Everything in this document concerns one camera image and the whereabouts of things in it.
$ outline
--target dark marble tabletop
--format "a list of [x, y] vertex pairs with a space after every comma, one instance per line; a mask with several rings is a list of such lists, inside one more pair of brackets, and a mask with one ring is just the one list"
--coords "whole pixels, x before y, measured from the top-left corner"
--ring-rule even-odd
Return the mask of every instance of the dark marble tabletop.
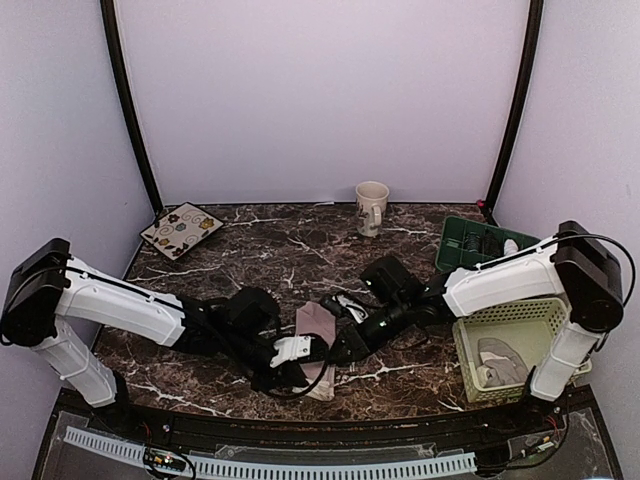
[[[344, 289], [372, 301], [358, 279], [373, 260], [393, 253], [419, 278], [434, 272], [444, 219], [483, 221], [475, 205], [391, 204], [379, 237], [355, 231], [354, 205], [226, 205], [203, 207], [225, 226], [184, 257], [171, 261], [144, 245], [127, 280], [152, 290], [207, 299], [245, 285], [268, 290], [293, 333], [296, 309]], [[96, 355], [122, 373], [139, 405], [202, 415], [264, 420], [373, 420], [450, 413], [467, 403], [450, 327], [423, 338], [409, 331], [366, 361], [336, 371], [335, 398], [282, 402], [253, 392], [230, 361], [160, 347], [105, 327]]]

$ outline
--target white basket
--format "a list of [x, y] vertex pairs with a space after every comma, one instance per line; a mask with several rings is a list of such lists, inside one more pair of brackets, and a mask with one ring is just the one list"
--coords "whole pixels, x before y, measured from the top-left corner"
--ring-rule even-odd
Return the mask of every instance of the white basket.
[[[501, 387], [481, 387], [476, 368], [481, 365], [478, 340], [497, 338], [518, 352], [529, 371], [546, 356], [553, 338], [569, 311], [559, 298], [522, 300], [487, 308], [460, 318], [453, 325], [453, 338], [462, 370], [464, 389], [469, 402], [517, 400], [524, 383]], [[571, 381], [591, 371], [591, 360], [576, 370]]]

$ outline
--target mug handle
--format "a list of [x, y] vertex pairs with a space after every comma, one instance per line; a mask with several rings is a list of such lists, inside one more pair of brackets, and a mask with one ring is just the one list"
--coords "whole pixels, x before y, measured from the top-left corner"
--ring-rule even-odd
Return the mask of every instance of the mug handle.
[[382, 210], [378, 205], [373, 205], [371, 210], [373, 211], [373, 226], [379, 227], [382, 225]]

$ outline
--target basket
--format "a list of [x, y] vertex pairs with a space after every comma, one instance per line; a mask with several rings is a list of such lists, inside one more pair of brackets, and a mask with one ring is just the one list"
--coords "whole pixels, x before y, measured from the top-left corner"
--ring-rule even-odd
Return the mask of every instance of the basket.
[[[564, 302], [554, 297], [497, 305], [458, 319], [453, 325], [453, 338], [469, 402], [517, 400], [524, 389], [524, 383], [490, 388], [480, 386], [476, 374], [476, 368], [481, 365], [479, 339], [498, 338], [506, 342], [531, 371], [547, 355], [568, 316]], [[590, 371], [591, 360], [588, 360], [576, 370], [571, 381]]]
[[482, 248], [477, 252], [464, 248], [464, 239], [467, 234], [475, 233], [483, 237], [487, 232], [491, 232], [500, 245], [504, 245], [507, 239], [515, 241], [520, 250], [531, 247], [540, 241], [535, 237], [505, 228], [473, 222], [460, 217], [447, 217], [440, 236], [436, 268], [444, 272], [458, 267], [470, 267], [476, 263], [484, 263], [496, 258], [486, 255]]

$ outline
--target cloth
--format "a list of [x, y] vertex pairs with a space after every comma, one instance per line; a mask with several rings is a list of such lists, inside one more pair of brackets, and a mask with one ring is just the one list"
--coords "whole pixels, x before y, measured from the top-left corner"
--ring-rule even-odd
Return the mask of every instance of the cloth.
[[483, 388], [501, 387], [527, 381], [529, 369], [518, 352], [497, 338], [478, 340], [482, 365], [476, 369], [478, 383]]
[[[327, 345], [331, 347], [336, 339], [336, 319], [322, 306], [315, 302], [307, 302], [302, 308], [296, 310], [296, 335], [315, 333], [320, 335]], [[301, 365], [302, 371], [307, 376], [307, 381], [312, 383], [320, 374], [323, 362], [304, 363]], [[335, 385], [336, 367], [329, 366], [324, 377], [316, 388], [307, 394], [308, 397], [328, 402], [333, 400]]]

